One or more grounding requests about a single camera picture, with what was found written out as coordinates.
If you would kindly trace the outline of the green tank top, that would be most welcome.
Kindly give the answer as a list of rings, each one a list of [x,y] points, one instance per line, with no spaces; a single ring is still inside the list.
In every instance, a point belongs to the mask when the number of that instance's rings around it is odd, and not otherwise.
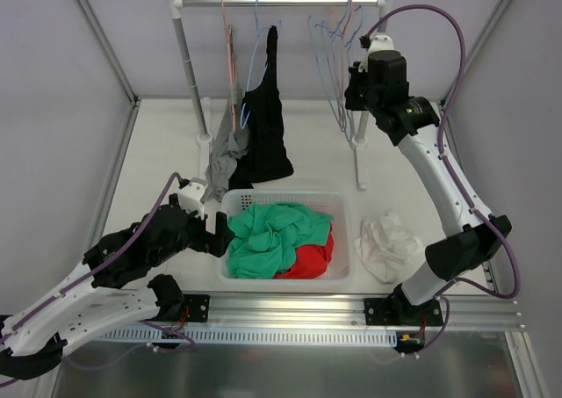
[[[333,216],[299,203],[252,204],[228,218],[234,239],[226,267],[235,279],[274,279],[296,260],[299,246],[324,245],[332,231]]]

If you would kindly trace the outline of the white tank top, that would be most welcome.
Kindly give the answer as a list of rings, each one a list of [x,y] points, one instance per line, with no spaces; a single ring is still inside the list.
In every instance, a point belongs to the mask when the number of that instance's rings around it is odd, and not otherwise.
[[[424,251],[422,240],[394,211],[378,218],[364,217],[354,246],[364,268],[386,285],[400,283],[409,265]]]

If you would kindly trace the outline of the red tank top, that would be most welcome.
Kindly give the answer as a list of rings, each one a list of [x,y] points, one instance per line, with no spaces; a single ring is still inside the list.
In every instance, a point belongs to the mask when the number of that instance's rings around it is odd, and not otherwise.
[[[299,246],[296,260],[287,271],[278,271],[274,279],[316,279],[324,274],[332,260],[334,240],[332,231],[324,245],[307,244]]]

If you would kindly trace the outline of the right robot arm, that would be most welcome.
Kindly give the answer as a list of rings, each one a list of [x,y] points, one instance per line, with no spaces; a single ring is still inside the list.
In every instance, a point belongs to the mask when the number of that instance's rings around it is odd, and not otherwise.
[[[447,155],[436,108],[426,98],[410,95],[407,61],[399,52],[371,52],[354,62],[349,74],[347,109],[372,115],[414,167],[445,234],[426,247],[424,264],[373,311],[384,324],[415,325],[430,313],[439,293],[495,255],[512,225],[470,190],[455,159]]]

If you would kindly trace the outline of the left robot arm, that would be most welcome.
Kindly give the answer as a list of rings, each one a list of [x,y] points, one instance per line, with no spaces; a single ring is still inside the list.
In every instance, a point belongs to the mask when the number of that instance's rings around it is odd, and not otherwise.
[[[227,216],[207,218],[180,206],[175,194],[130,227],[103,236],[51,292],[1,321],[1,374],[8,383],[37,378],[89,341],[144,320],[174,322],[188,315],[184,293],[170,275],[135,280],[184,250],[222,257],[234,237]]]

